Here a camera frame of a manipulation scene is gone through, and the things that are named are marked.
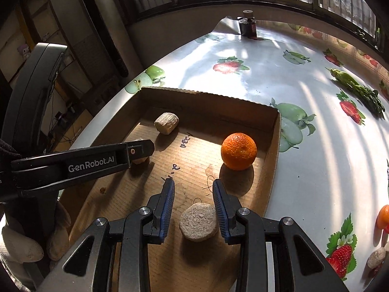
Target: metal screw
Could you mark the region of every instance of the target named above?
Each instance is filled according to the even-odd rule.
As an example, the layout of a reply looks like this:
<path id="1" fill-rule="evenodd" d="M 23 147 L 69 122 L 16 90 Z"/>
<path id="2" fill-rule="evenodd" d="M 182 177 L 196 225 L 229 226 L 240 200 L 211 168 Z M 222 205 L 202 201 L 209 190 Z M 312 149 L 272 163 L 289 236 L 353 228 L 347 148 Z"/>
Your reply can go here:
<path id="1" fill-rule="evenodd" d="M 238 210 L 238 212 L 239 212 L 240 215 L 248 215 L 248 214 L 250 214 L 250 210 L 248 208 L 240 208 Z"/>
<path id="2" fill-rule="evenodd" d="M 147 206 L 144 206 L 138 210 L 139 214 L 147 215 L 150 213 L 150 209 Z"/>
<path id="3" fill-rule="evenodd" d="M 284 217 L 284 218 L 283 218 L 283 223 L 284 223 L 285 225 L 293 225 L 294 220 L 293 220 L 292 218 L 290 218 L 290 217 Z"/>
<path id="4" fill-rule="evenodd" d="M 96 226 L 103 226 L 105 223 L 106 223 L 106 218 L 104 217 L 99 217 L 98 219 L 95 220 Z"/>

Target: orange fruit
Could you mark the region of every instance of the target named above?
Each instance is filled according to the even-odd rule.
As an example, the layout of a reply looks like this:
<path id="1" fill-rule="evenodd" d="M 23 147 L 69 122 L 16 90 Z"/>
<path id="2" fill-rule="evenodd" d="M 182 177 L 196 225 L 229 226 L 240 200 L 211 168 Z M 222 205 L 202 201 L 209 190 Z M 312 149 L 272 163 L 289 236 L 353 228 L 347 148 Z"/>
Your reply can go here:
<path id="1" fill-rule="evenodd" d="M 384 205 L 377 216 L 377 227 L 384 229 L 389 225 L 389 205 Z"/>
<path id="2" fill-rule="evenodd" d="M 245 170 L 257 156 L 257 146 L 250 136 L 234 133 L 224 139 L 221 145 L 221 158 L 232 170 Z"/>

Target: table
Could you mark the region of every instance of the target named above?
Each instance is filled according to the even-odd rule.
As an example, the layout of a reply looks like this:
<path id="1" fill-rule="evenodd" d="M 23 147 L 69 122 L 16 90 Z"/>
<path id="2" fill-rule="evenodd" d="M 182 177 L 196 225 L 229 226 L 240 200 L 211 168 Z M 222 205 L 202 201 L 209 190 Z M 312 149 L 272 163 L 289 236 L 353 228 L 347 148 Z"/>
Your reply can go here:
<path id="1" fill-rule="evenodd" d="M 345 284 L 351 292 L 363 291 L 369 282 L 367 258 L 388 238 L 374 225 L 388 203 L 389 115 L 374 118 L 355 97 L 341 91 L 326 68 L 346 71 L 380 90 L 386 109 L 389 73 L 352 45 L 307 27 L 258 21 L 257 36 L 242 37 L 237 21 L 221 20 L 213 32 L 178 48 L 131 81 L 72 149 L 90 146 L 144 85 L 277 107 L 283 137 L 265 217 L 291 216 L 325 256 L 350 245 L 353 255 Z"/>

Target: asparagus bunch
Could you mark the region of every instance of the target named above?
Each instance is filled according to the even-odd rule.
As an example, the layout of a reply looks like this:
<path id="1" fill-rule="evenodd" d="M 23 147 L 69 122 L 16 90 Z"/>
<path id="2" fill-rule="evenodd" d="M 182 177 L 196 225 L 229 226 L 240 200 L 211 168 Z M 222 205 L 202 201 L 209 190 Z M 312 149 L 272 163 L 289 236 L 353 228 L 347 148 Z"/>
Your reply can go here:
<path id="1" fill-rule="evenodd" d="M 371 90 L 364 85 L 360 85 L 347 72 L 338 69 L 328 69 L 331 75 L 335 77 L 346 90 L 353 93 L 361 103 L 377 118 L 384 118 L 383 112 L 385 108 L 382 106 L 380 99 L 378 99 L 378 91 Z"/>

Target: dark glass bottle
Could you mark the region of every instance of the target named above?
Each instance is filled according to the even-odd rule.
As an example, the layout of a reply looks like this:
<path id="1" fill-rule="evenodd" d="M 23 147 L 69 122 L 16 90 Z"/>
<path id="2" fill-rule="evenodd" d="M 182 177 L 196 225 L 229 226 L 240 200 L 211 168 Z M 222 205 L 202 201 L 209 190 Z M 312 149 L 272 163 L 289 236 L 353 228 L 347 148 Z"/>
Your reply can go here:
<path id="1" fill-rule="evenodd" d="M 247 9 L 243 11 L 243 17 L 239 18 L 240 34 L 248 38 L 257 37 L 257 27 L 255 25 L 254 13 Z"/>

